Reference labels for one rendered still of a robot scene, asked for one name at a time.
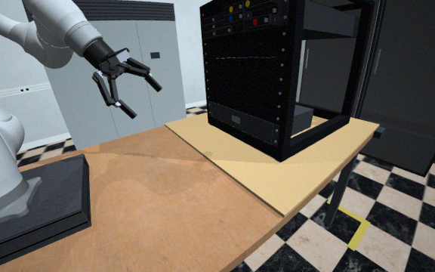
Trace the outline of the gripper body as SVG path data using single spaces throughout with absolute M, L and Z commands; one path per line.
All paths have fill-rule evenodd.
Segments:
M 84 51 L 83 57 L 97 70 L 103 73 L 102 76 L 110 78 L 110 64 L 106 61 L 108 55 L 114 51 L 103 39 L 91 43 Z M 124 73 L 125 68 L 114 66 L 116 79 Z

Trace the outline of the tan flat board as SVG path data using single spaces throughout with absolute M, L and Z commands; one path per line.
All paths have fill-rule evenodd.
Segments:
M 208 113 L 164 124 L 221 171 L 285 218 L 379 127 L 350 117 L 344 127 L 283 162 L 209 125 Z

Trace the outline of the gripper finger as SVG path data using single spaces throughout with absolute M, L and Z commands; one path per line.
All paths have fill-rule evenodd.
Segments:
M 110 86 L 110 93 L 108 92 L 108 89 L 105 85 L 102 75 L 103 73 L 101 71 L 94 72 L 92 79 L 97 83 L 97 86 L 100 89 L 100 93 L 102 94 L 106 105 L 108 107 L 111 105 L 113 105 L 115 108 L 119 107 L 132 119 L 135 118 L 137 114 L 130 107 L 128 107 L 121 99 L 119 100 L 117 87 L 116 87 L 116 76 L 115 76 L 114 66 L 110 65 L 110 78 L 107 77 Z
M 130 65 L 130 66 L 129 66 Z M 136 76 L 144 77 L 145 80 L 157 91 L 162 90 L 162 87 L 158 82 L 152 77 L 150 73 L 150 68 L 144 64 L 136 61 L 133 58 L 128 58 L 123 63 L 117 64 L 116 66 L 121 66 L 125 68 L 124 73 L 130 73 Z M 135 68 L 136 67 L 136 68 Z

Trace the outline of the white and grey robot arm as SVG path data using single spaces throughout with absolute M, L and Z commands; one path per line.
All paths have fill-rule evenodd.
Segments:
M 72 0 L 23 0 L 33 21 L 20 23 L 0 14 L 0 35 L 19 44 L 42 65 L 59 69 L 76 52 L 103 36 L 86 20 Z M 17 167 L 25 131 L 20 120 L 0 106 L 0 223 L 20 218 L 42 182 L 40 177 L 26 181 Z

